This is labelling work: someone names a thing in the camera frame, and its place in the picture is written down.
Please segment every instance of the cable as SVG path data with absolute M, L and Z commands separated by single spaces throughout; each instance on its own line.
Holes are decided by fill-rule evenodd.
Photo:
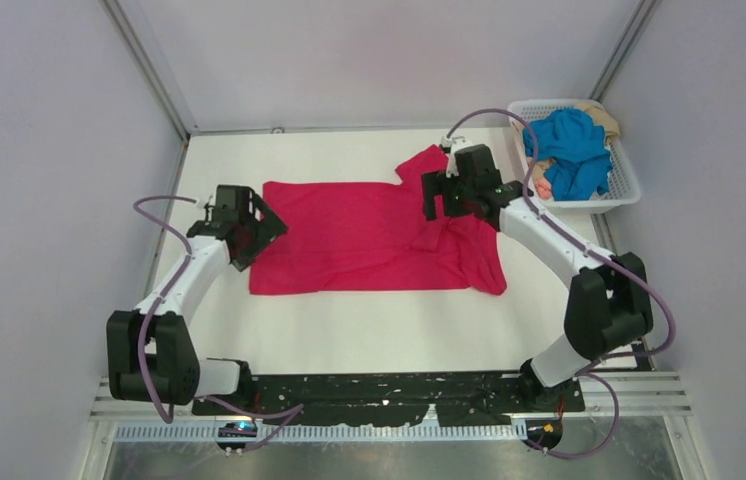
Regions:
M 526 443 L 529 444 L 530 447 L 536 448 L 538 450 L 543 450 L 547 455 L 550 455 L 552 457 L 563 458 L 565 460 L 578 460 L 580 458 L 588 458 L 591 455 L 600 453 L 601 451 L 603 451 L 604 448 L 608 446 L 612 437 L 614 437 L 614 433 L 617 430 L 617 423 L 620 420 L 620 401 L 617 398 L 617 392 L 615 392 L 614 389 L 611 388 L 611 385 L 609 385 L 609 382 L 607 382 L 602 377 L 598 377 L 591 372 L 582 372 L 580 375 L 583 377 L 591 378 L 592 380 L 596 380 L 602 383 L 603 386 L 606 387 L 606 389 L 609 391 L 609 395 L 611 395 L 612 397 L 612 403 L 614 404 L 614 417 L 612 418 L 612 424 L 611 424 L 611 427 L 609 428 L 609 433 L 606 434 L 606 438 L 604 438 L 603 441 L 600 442 L 600 444 L 597 445 L 596 447 L 583 453 L 557 452 L 555 450 L 549 450 L 549 449 L 544 450 L 544 447 L 541 445 L 540 441 L 536 442 L 534 440 L 526 439 Z
M 532 172 L 535 169 L 535 165 L 538 163 L 538 136 L 535 134 L 535 130 L 532 129 L 532 126 L 529 125 L 529 122 L 524 120 L 520 115 L 517 115 L 516 113 L 510 112 L 508 110 L 504 110 L 502 108 L 483 108 L 480 110 L 476 110 L 475 112 L 468 113 L 464 117 L 462 117 L 461 120 L 456 122 L 455 125 L 450 129 L 449 132 L 447 132 L 447 138 L 451 138 L 452 134 L 455 133 L 455 131 L 460 127 L 464 122 L 467 120 L 477 116 L 482 115 L 485 113 L 499 113 L 501 115 L 505 115 L 507 117 L 513 118 L 520 122 L 520 124 L 523 125 L 523 127 L 529 132 L 529 136 L 532 137 L 532 161 L 529 162 L 529 168 L 526 170 L 526 178 L 523 182 L 523 199 L 526 202 L 526 205 L 529 207 L 530 210 L 532 210 L 532 213 L 534 213 L 539 219 L 543 220 L 553 231 L 561 235 L 565 240 L 573 244 L 577 249 L 579 249 L 582 253 L 585 255 L 590 255 L 597 260 L 599 260 L 604 265 L 608 265 L 610 268 L 615 270 L 616 272 L 620 273 L 624 277 L 628 278 L 630 281 L 641 287 L 645 292 L 647 292 L 648 295 L 650 295 L 653 300 L 655 300 L 656 304 L 658 304 L 659 308 L 661 308 L 662 312 L 665 314 L 665 320 L 667 321 L 667 338 L 665 341 L 659 345 L 658 347 L 644 351 L 644 352 L 621 352 L 621 353 L 610 353 L 608 355 L 603 356 L 602 358 L 599 358 L 597 360 L 594 360 L 591 362 L 588 366 L 577 372 L 577 375 L 589 377 L 593 380 L 596 380 L 603 384 L 603 386 L 606 387 L 606 389 L 609 391 L 609 395 L 611 395 L 612 403 L 614 404 L 614 418 L 612 419 L 611 428 L 609 428 L 609 433 L 606 435 L 606 438 L 594 447 L 591 450 L 588 450 L 587 452 L 583 453 L 565 453 L 565 452 L 557 452 L 554 450 L 544 450 L 544 452 L 550 456 L 556 457 L 556 458 L 563 458 L 563 459 L 579 459 L 579 458 L 586 458 L 590 457 L 591 455 L 594 455 L 596 453 L 599 453 L 602 451 L 606 445 L 608 445 L 609 441 L 611 441 L 612 437 L 614 436 L 615 431 L 617 430 L 617 423 L 620 420 L 620 402 L 617 398 L 617 392 L 614 391 L 614 389 L 611 387 L 611 385 L 605 381 L 603 378 L 598 377 L 597 375 L 594 375 L 589 370 L 593 368 L 595 365 L 598 365 L 601 361 L 609 359 L 609 358 L 619 358 L 619 357 L 651 357 L 653 355 L 656 355 L 658 353 L 661 353 L 673 344 L 675 338 L 676 338 L 676 322 L 673 318 L 673 312 L 671 312 L 670 308 L 667 306 L 667 302 L 662 298 L 661 295 L 659 295 L 656 290 L 651 287 L 647 282 L 642 280 L 638 275 L 635 275 L 634 273 L 630 272 L 626 268 L 624 268 L 622 265 L 618 264 L 617 262 L 613 261 L 612 259 L 605 257 L 597 252 L 590 251 L 588 246 L 577 240 L 573 235 L 568 233 L 564 228 L 562 228 L 559 224 L 557 224 L 552 219 L 548 218 L 547 216 L 543 215 L 541 213 L 541 209 L 535 204 L 535 202 L 532 200 L 532 198 L 529 195 L 529 179 L 532 178 Z M 533 448 L 537 448 L 539 450 L 543 449 L 541 445 L 538 443 L 527 439 L 527 443 L 532 446 Z
M 280 423 L 276 428 L 274 428 L 273 431 L 270 432 L 266 437 L 264 437 L 261 440 L 259 440 L 259 441 L 255 442 L 255 443 L 253 443 L 251 445 L 248 445 L 245 448 L 241 449 L 240 453 L 241 454 L 250 453 L 250 452 L 258 450 L 259 448 L 261 448 L 264 445 L 266 445 L 268 441 L 270 441 L 273 437 L 275 437 L 283 428 L 285 428 L 286 426 L 288 426 L 288 424 L 291 421 L 293 421 L 294 418 L 296 418 L 297 414 L 299 414 L 299 412 L 302 410 L 302 406 L 303 405 L 300 403 L 299 405 L 291 408 L 290 410 L 282 412 L 282 413 L 290 412 L 291 414 L 288 415 L 287 418 L 285 418 L 285 420 L 282 423 Z M 124 475 L 128 475 L 129 473 L 134 472 L 135 474 L 137 474 L 137 476 L 139 478 L 142 478 L 142 479 L 145 479 L 145 480 L 175 480 L 175 479 L 183 478 L 182 476 L 184 474 L 193 471 L 197 467 L 201 466 L 202 464 L 204 464 L 208 460 L 211 460 L 211 459 L 213 459 L 214 457 L 216 457 L 218 455 L 222 455 L 222 453 L 216 452 L 214 454 L 205 455 L 204 457 L 200 458 L 199 460 L 196 460 L 195 462 L 193 462 L 190 465 L 182 468 L 181 470 L 179 470 L 176 473 L 171 473 L 171 474 L 167 474 L 167 475 L 153 475 L 153 476 L 143 475 L 140 472 L 138 472 L 137 470 L 135 470 L 136 467 L 137 467 L 137 460 L 138 459 L 137 459 L 137 455 L 134 455 L 131 458 L 131 460 L 129 461 L 129 463 L 126 464 L 126 469 L 125 469 L 125 472 L 123 474 Z
M 173 286 L 175 286 L 176 282 L 181 278 L 182 274 L 187 269 L 188 265 L 190 265 L 191 259 L 193 258 L 193 248 L 190 245 L 190 242 L 188 242 L 187 237 L 182 235 L 180 231 L 178 231 L 175 227 L 170 225 L 169 223 L 165 222 L 164 220 L 161 220 L 160 218 L 152 215 L 151 213 L 147 212 L 143 208 L 141 208 L 141 205 L 143 205 L 146 202 L 154 201 L 154 200 L 180 200 L 183 202 L 189 202 L 189 203 L 196 203 L 197 200 L 190 197 L 181 197 L 177 195 L 155 195 L 151 197 L 145 197 L 141 198 L 140 200 L 136 201 L 134 205 L 132 206 L 135 211 L 145 218 L 149 219 L 152 223 L 160 226 L 164 231 L 167 231 L 171 233 L 174 237 L 179 239 L 180 242 L 182 242 L 182 245 L 185 247 L 185 252 L 187 255 L 184 256 L 184 259 L 182 260 L 182 263 L 179 265 L 179 268 L 176 269 L 175 273 L 173 273 L 173 276 L 170 277 L 170 280 L 161 288 L 161 291 L 158 294 L 158 297 L 152 302 L 152 305 L 149 307 L 149 309 L 146 311 L 146 315 L 143 317 L 143 321 L 140 324 L 140 331 L 138 332 L 138 349 L 137 349 L 137 360 L 138 365 L 140 367 L 140 376 L 143 379 L 143 383 L 146 385 L 146 391 L 149 393 L 149 398 L 152 400 L 152 404 L 155 406 L 155 410 L 158 412 L 158 415 L 161 416 L 161 420 L 164 421 L 164 423 L 172 423 L 173 422 L 173 405 L 170 404 L 167 411 L 164 411 L 164 405 L 161 403 L 161 397 L 158 395 L 158 390 L 155 388 L 155 384 L 152 382 L 152 376 L 149 373 L 149 366 L 146 362 L 146 335 L 149 331 L 149 324 L 152 321 L 152 317 L 155 316 L 155 312 L 158 310 L 158 307 L 161 305 L 161 302 L 164 301 L 164 297 L 167 296 L 167 293 L 172 290 Z M 261 446 L 266 443 L 267 440 L 272 438 L 275 434 L 279 432 L 285 425 L 290 423 L 291 420 L 294 419 L 294 417 L 299 414 L 299 412 L 302 410 L 303 405 L 300 403 L 294 408 L 291 408 L 290 410 L 286 410 L 284 412 L 279 413 L 271 413 L 271 414 L 260 414 L 260 413 L 250 413 L 246 412 L 244 410 L 241 410 L 234 405 L 231 405 L 230 403 L 224 402 L 223 400 L 220 400 L 219 398 L 213 397 L 213 396 L 206 396 L 203 397 L 204 400 L 208 400 L 209 402 L 213 402 L 217 405 L 220 405 L 223 408 L 226 408 L 227 410 L 230 410 L 234 413 L 240 414 L 240 415 L 246 415 L 251 418 L 262 418 L 262 419 L 276 419 L 276 418 L 283 418 L 287 417 L 282 424 L 275 429 L 273 432 L 271 432 L 270 435 L 265 437 L 263 440 L 257 442 L 254 445 L 251 445 L 244 449 L 244 451 L 253 451 L 257 450 L 258 448 L 261 448 Z
M 561 402 L 559 402 L 559 408 L 556 409 L 556 415 L 559 416 L 559 425 L 562 424 L 562 421 L 564 420 L 564 407 L 565 407 L 565 401 L 564 397 L 561 397 Z
M 161 302 L 164 301 L 164 297 L 166 297 L 167 293 L 172 290 L 173 286 L 176 284 L 182 274 L 185 273 L 188 265 L 190 265 L 190 261 L 193 258 L 193 248 L 190 246 L 190 242 L 188 242 L 187 238 L 182 235 L 180 231 L 176 230 L 175 227 L 165 222 L 164 220 L 161 220 L 155 215 L 152 215 L 146 210 L 140 208 L 140 206 L 144 203 L 154 200 L 180 200 L 189 203 L 196 203 L 197 200 L 195 198 L 180 197 L 178 195 L 154 195 L 151 197 L 141 198 L 140 200 L 136 201 L 134 205 L 132 205 L 132 208 L 134 208 L 137 213 L 141 214 L 152 223 L 160 226 L 164 231 L 169 232 L 174 237 L 178 238 L 179 241 L 182 242 L 182 245 L 184 245 L 185 252 L 187 252 L 187 255 L 185 255 L 182 263 L 179 265 L 179 268 L 176 269 L 175 273 L 173 273 L 173 276 L 170 277 L 170 280 L 167 282 L 167 284 L 161 288 L 161 292 L 158 294 L 158 297 L 152 302 L 149 310 L 146 311 L 146 315 L 144 315 L 143 321 L 140 322 L 140 331 L 138 332 L 137 336 L 137 363 L 140 367 L 140 376 L 143 379 L 144 385 L 146 385 L 146 391 L 147 393 L 149 393 L 149 398 L 152 400 L 152 404 L 155 406 L 155 410 L 158 412 L 158 415 L 161 416 L 161 420 L 163 420 L 164 423 L 173 423 L 173 404 L 170 404 L 166 412 L 164 411 L 164 405 L 161 403 L 161 397 L 158 395 L 158 390 L 155 389 L 155 384 L 152 382 L 152 376 L 149 373 L 149 366 L 146 363 L 146 335 L 149 332 L 149 324 L 152 321 L 152 317 L 155 316 L 155 312 L 158 310 Z

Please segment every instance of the pink shirt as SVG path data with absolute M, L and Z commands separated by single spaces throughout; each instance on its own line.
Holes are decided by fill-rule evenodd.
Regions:
M 472 217 L 423 216 L 420 174 L 442 170 L 437 147 L 396 169 L 402 183 L 267 182 L 264 200 L 288 233 L 258 256 L 249 291 L 506 289 L 496 234 Z

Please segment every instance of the beige cloth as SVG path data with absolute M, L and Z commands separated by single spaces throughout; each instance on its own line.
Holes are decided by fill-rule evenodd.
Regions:
M 620 136 L 620 125 L 603 107 L 589 102 L 579 102 L 574 107 L 587 113 L 594 121 L 594 125 L 600 125 L 606 129 L 606 145 Z
M 520 123 L 512 123 L 511 128 L 514 130 L 514 146 L 517 148 L 517 154 L 521 157 L 526 159 L 526 164 L 529 164 L 529 158 L 526 158 L 526 151 L 523 147 L 523 125 Z M 552 164 L 556 163 L 555 159 L 548 158 L 546 160 L 541 160 L 540 162 L 535 164 L 535 168 L 532 169 L 532 180 L 537 182 L 538 180 L 544 178 L 544 172 L 549 170 L 550 166 Z

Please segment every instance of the white table surface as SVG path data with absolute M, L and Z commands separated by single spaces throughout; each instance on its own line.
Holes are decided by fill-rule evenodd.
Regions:
M 281 182 L 398 183 L 394 168 L 437 143 L 442 130 L 368 130 L 229 134 L 191 140 L 179 195 L 207 198 L 218 184 Z M 503 180 L 514 178 L 509 128 L 459 130 L 491 147 Z M 201 218 L 191 204 L 173 207 L 187 230 Z M 560 217 L 597 242 L 586 214 Z M 249 294 L 249 273 L 225 270 L 208 290 L 190 334 L 200 357 L 250 362 L 256 374 L 380 373 L 517 369 L 563 332 L 567 290 L 531 252 L 498 236 L 508 290 L 494 297 L 472 289 L 412 292 Z M 161 278 L 183 251 L 169 235 Z M 613 359 L 609 367 L 634 367 Z

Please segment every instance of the metal frame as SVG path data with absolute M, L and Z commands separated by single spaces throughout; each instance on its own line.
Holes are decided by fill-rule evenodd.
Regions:
M 624 417 L 658 417 L 692 415 L 691 404 L 685 396 L 685 390 L 676 372 L 602 372 L 600 376 L 606 379 L 617 392 L 620 399 L 620 414 Z M 567 412 L 565 417 L 610 417 L 614 415 L 611 396 L 608 391 L 590 378 L 579 379 L 585 411 Z M 232 421 L 245 419 L 240 415 L 194 416 L 189 405 L 176 406 L 174 413 L 177 418 L 188 421 L 215 420 Z M 515 419 L 545 419 L 546 413 L 513 413 Z M 437 420 L 434 408 L 430 408 L 425 420 Z M 117 400 L 111 396 L 108 389 L 108 379 L 103 378 L 96 392 L 90 412 L 90 422 L 110 423 L 118 421 L 147 421 L 158 420 L 155 407 L 148 402 L 129 402 Z
M 191 134 L 200 133 L 199 127 L 194 121 L 172 70 L 167 64 L 138 2 L 136 0 L 101 0 L 101 3 L 111 16 L 126 46 L 132 52 L 138 67 L 146 77 L 150 89 L 155 93 L 164 108 L 173 128 L 184 141 L 177 166 L 178 171 L 172 185 L 172 190 L 175 191 L 178 179 L 181 176 L 181 167 L 187 151 L 187 141 Z M 617 46 L 592 90 L 591 99 L 600 101 L 604 98 L 617 72 L 629 57 L 630 52 L 640 38 L 641 32 L 660 3 L 661 0 L 639 1 L 635 13 L 624 29 Z M 605 215 L 593 215 L 592 221 L 600 244 L 616 251 L 616 245 Z M 159 241 L 156 245 L 156 259 L 160 246 Z M 149 277 L 150 282 L 154 277 L 154 270 L 155 265 L 153 264 L 153 272 Z M 693 414 L 680 383 L 679 374 L 658 371 L 621 371 L 602 372 L 601 376 L 617 391 L 620 398 L 621 416 L 664 418 L 684 478 L 706 478 L 706 470 L 698 454 L 694 436 L 688 426 L 688 421 Z M 565 416 L 590 418 L 613 415 L 611 397 L 604 387 L 588 378 L 580 380 L 586 410 L 584 412 L 568 412 Z M 175 414 L 178 418 L 187 420 L 188 423 L 197 422 L 200 424 L 243 418 L 234 415 L 195 417 L 187 406 L 176 407 Z M 545 418 L 548 418 L 547 414 L 540 413 L 512 415 L 513 420 Z M 434 409 L 430 409 L 424 420 L 437 420 Z M 117 427 L 121 422 L 131 421 L 158 422 L 157 414 L 151 404 L 113 399 L 108 388 L 108 380 L 103 378 L 88 420 L 84 437 L 87 448 L 77 465 L 78 478 L 83 480 L 103 478 L 111 447 L 118 432 Z
M 381 443 L 381 442 L 441 442 L 441 441 L 499 441 L 526 440 L 527 425 L 522 418 L 511 419 L 510 425 L 483 425 L 466 427 L 441 427 L 434 419 L 424 419 L 413 427 L 348 427 L 336 425 L 316 427 L 308 425 L 288 425 L 277 427 L 258 424 L 258 434 L 254 437 L 240 438 L 241 443 L 257 442 L 270 434 L 275 436 L 270 443 Z M 155 443 L 159 438 L 174 439 L 177 443 L 228 442 L 228 437 L 221 435 L 221 428 L 228 422 L 223 420 L 197 421 L 190 420 L 172 425 L 159 424 L 157 421 L 120 422 L 117 426 L 114 442 Z
M 176 133 L 187 141 L 199 127 L 140 5 L 129 0 L 101 2 Z
M 179 181 L 182 178 L 182 171 L 185 165 L 185 157 L 187 156 L 188 142 L 182 141 L 182 147 L 179 151 L 179 158 L 176 161 L 176 170 L 173 174 L 173 179 L 170 182 L 170 186 L 167 189 L 167 193 L 174 195 L 176 190 L 179 189 Z M 170 221 L 170 215 L 173 214 L 173 204 L 175 202 L 170 200 L 167 202 L 167 208 L 164 210 L 164 221 Z M 143 295 L 147 296 L 152 292 L 152 288 L 155 286 L 155 275 L 158 273 L 158 262 L 161 259 L 161 248 L 164 247 L 164 239 L 167 236 L 164 234 L 164 230 L 158 231 L 158 241 L 155 242 L 155 250 L 152 252 L 152 263 L 149 266 L 149 275 L 146 277 L 146 285 L 143 287 Z
M 629 57 L 632 49 L 635 48 L 635 44 L 641 37 L 641 32 L 646 28 L 647 23 L 653 16 L 656 7 L 659 6 L 661 0 L 640 0 L 638 7 L 635 9 L 635 13 L 632 14 L 632 18 L 629 19 L 629 23 L 626 24 L 626 28 L 623 30 L 623 34 L 620 36 L 620 40 L 614 47 L 609 61 L 606 66 L 603 67 L 603 73 L 600 74 L 600 78 L 597 79 L 594 89 L 591 90 L 591 95 L 588 97 L 591 100 L 602 102 L 606 96 L 606 92 L 614 81 L 617 72 L 623 66 L 623 63 Z
M 201 133 L 152 27 L 137 0 L 101 0 L 173 128 L 183 140 Z M 661 0 L 639 0 L 588 98 L 602 101 Z

